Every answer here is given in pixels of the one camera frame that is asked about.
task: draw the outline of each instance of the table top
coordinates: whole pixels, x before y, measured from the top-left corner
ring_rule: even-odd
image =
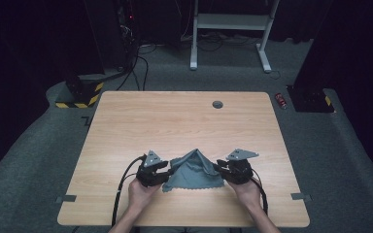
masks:
[[[214,108],[214,101],[223,107]],[[285,227],[309,224],[303,200],[291,198],[300,190],[268,94],[196,91],[104,92],[66,193],[76,200],[63,202],[58,222],[110,225],[120,178],[131,161],[149,150],[171,160],[194,149],[213,162],[235,149],[259,153],[249,162],[262,179],[271,220]],[[127,207],[131,180],[124,183],[118,216]],[[135,225],[254,226],[226,182],[158,191]]]

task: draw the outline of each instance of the human hand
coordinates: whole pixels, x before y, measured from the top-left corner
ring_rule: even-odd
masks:
[[[129,208],[134,208],[138,211],[144,210],[147,207],[153,195],[159,190],[161,185],[145,187],[138,179],[134,179],[129,184]]]
[[[228,182],[228,184],[234,189],[238,200],[248,210],[259,210],[262,209],[260,205],[260,191],[255,183],[248,181],[243,184],[235,184]]]

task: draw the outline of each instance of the gray carpet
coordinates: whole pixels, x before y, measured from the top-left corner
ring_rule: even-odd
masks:
[[[283,232],[373,232],[373,164],[349,123],[337,94],[326,89],[336,113],[297,113],[286,92],[293,84],[311,43],[269,42],[272,69],[263,73],[254,45],[223,46],[198,51],[198,70],[189,71],[189,50],[158,47],[143,54],[150,65],[146,90],[282,92],[288,109],[273,101],[295,175],[307,202],[311,224],[282,228]],[[205,49],[213,44],[200,43]],[[153,47],[142,48],[148,52]],[[145,63],[135,72],[142,82]],[[105,82],[103,91],[116,89],[123,78]],[[48,90],[50,108],[14,143],[0,163],[0,232],[72,232],[57,223],[65,194],[85,141],[84,117],[91,109],[57,109],[54,100],[63,83]],[[121,90],[136,90],[129,77]],[[80,232],[107,232],[108,226],[80,227]],[[244,232],[255,232],[246,228]]]

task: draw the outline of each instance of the dark background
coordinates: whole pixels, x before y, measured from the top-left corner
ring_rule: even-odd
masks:
[[[52,33],[50,37],[57,38],[59,50],[64,52],[68,65],[73,67],[76,75],[89,73],[102,73],[105,64],[119,67],[121,56],[112,53],[107,56],[100,52],[102,45],[111,43],[108,38],[97,37],[96,30],[89,26],[91,19],[90,10],[87,8],[89,1],[68,1],[69,6],[74,6],[76,12],[71,12],[71,17],[62,17],[57,11],[68,9],[67,5],[58,5],[57,8],[48,7],[45,1],[18,2],[0,0],[0,160],[6,154],[17,137],[48,107],[46,90],[61,81],[62,70],[56,66],[53,60],[49,37],[46,33]],[[148,8],[155,2],[154,11],[173,11],[167,8],[173,1],[148,1]],[[211,9],[211,12],[223,13],[229,10],[232,13],[248,14],[255,5],[253,1],[243,1],[238,4],[234,1],[201,1],[201,9]],[[295,43],[316,38],[332,1],[319,0],[288,0],[282,1],[276,15],[271,31],[271,40],[283,41],[293,38]],[[173,17],[179,23],[177,35],[186,29],[190,34],[191,23],[187,28],[189,11],[188,1],[179,1],[181,13],[156,14],[156,22],[170,21]],[[140,4],[140,9],[147,9]],[[114,20],[114,12],[109,20]],[[324,77],[311,73],[311,82],[320,82],[322,86],[334,88],[342,101],[345,112],[353,124],[356,134],[373,161],[373,1],[334,1],[326,22],[331,25],[325,28],[324,33],[316,40],[326,43],[314,43],[308,59],[320,60],[320,51],[330,50],[331,55],[325,55],[325,68],[329,69]],[[74,21],[75,27],[83,31],[80,33],[63,30],[59,22],[66,24]],[[85,46],[84,53],[77,53],[71,45]],[[110,62],[118,57],[119,62]],[[86,70],[80,70],[76,64],[84,61],[94,67],[85,66]],[[322,69],[322,64],[316,62],[310,65],[311,70]]]

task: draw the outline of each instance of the gray cloth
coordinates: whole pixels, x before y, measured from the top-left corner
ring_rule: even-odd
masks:
[[[223,186],[220,173],[214,170],[212,162],[198,149],[189,152],[182,158],[172,159],[170,164],[175,173],[163,185],[163,192],[177,187],[200,189]]]
[[[141,227],[140,233],[229,233],[226,227]]]

